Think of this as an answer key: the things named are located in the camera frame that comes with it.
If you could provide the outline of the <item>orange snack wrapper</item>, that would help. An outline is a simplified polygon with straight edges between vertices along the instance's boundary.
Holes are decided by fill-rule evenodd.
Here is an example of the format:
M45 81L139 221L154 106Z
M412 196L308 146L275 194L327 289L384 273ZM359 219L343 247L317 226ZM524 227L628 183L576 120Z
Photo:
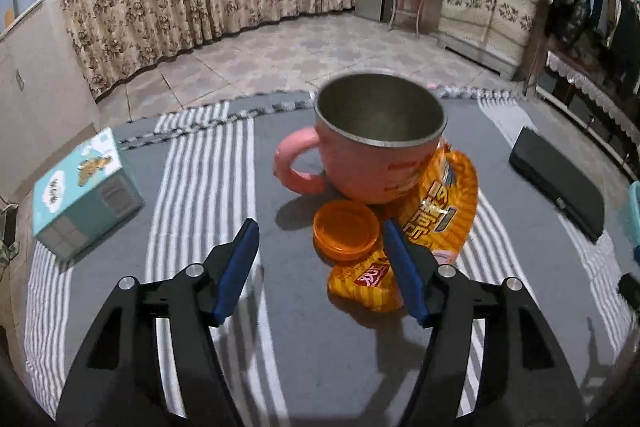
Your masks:
M329 294L380 313L404 306L383 249L383 222L394 219L410 242L428 248L438 263L456 262L476 215L478 181L470 158L440 140L418 183L401 198L370 208L380 222L373 251L352 262L337 262L328 278Z

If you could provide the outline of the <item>light blue tissue box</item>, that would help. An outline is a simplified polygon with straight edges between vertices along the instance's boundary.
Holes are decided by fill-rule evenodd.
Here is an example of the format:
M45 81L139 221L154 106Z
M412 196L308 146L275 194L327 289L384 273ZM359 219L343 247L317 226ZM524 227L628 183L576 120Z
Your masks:
M105 128L45 173L32 193L32 233L67 262L143 206L124 149Z

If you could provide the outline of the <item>black glasses case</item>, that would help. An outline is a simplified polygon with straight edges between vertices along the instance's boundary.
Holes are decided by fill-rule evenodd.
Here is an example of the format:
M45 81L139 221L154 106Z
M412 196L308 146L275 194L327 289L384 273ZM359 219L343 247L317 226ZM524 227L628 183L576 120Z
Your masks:
M524 127L512 147L509 162L592 243L600 239L605 221L601 191L549 141Z

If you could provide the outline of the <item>grey striped tablecloth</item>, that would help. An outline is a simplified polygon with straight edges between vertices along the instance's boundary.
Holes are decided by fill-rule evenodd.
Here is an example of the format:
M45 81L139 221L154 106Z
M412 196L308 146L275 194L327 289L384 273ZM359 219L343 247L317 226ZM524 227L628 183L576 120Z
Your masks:
M142 208L91 251L62 265L30 248L23 312L24 369L49 413L76 352L117 281L168 279L230 241L254 219L260 248L239 306L213 340L249 426L393 426L428 341L402 312L378 314L329 296L331 270L312 243L316 210L335 193L303 197L273 176L278 143L314 121L305 92L237 98L114 128L116 139L163 132L126 150ZM474 164L480 197L458 261L472 279L518 277L541 307L593 404L634 343L634 318L617 291L636 269L620 204L591 242L511 167L523 128L590 172L597 150L537 102L448 100L445 132Z

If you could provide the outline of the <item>light blue laundry basket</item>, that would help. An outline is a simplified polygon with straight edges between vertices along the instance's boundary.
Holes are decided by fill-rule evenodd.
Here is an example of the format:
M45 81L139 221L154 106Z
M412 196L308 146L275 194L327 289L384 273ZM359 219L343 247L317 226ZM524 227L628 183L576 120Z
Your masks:
M626 202L620 210L620 220L632 246L632 257L640 265L640 183L634 181L627 190Z

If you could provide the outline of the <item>orange plastic lid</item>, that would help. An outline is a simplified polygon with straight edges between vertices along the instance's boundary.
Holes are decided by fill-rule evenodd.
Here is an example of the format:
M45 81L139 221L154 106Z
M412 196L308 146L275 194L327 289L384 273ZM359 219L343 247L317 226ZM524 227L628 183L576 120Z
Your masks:
M337 262L352 262L373 251L380 222L374 212L361 202L335 199L314 214L314 245L322 255Z

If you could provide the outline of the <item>low shelf with lace cover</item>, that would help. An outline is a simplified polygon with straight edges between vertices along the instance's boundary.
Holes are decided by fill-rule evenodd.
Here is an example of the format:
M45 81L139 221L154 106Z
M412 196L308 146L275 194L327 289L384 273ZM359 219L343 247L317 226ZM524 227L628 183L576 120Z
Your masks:
M569 57L547 51L535 93L596 143L631 182L639 180L639 100L621 100L614 88Z

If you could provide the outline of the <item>white cabinet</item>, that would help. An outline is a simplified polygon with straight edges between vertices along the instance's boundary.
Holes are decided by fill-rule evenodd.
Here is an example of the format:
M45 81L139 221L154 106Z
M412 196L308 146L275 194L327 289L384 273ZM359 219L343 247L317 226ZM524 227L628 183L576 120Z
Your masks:
M21 202L99 129L60 0L38 0L1 33L1 197Z

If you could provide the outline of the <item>pink metal mug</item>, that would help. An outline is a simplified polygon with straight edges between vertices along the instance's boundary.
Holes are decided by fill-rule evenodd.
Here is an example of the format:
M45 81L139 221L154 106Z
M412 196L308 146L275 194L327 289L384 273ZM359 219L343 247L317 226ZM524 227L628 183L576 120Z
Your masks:
M280 142L274 175L300 195L320 194L330 182L367 205L387 204L418 183L448 122L430 90L385 69L331 77L314 98L314 117Z

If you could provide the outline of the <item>cloth covered cabinet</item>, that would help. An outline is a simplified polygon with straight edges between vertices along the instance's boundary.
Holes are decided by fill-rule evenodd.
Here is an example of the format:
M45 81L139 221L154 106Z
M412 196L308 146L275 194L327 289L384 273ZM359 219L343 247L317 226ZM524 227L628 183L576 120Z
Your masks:
M438 45L511 79L520 68L538 0L442 0Z

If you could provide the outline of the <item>clothes rack with garments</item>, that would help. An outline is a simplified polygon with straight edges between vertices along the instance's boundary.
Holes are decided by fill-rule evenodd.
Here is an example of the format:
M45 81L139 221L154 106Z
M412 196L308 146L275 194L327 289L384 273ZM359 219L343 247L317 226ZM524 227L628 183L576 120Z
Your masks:
M639 0L539 0L522 72L558 61L609 98L639 98Z

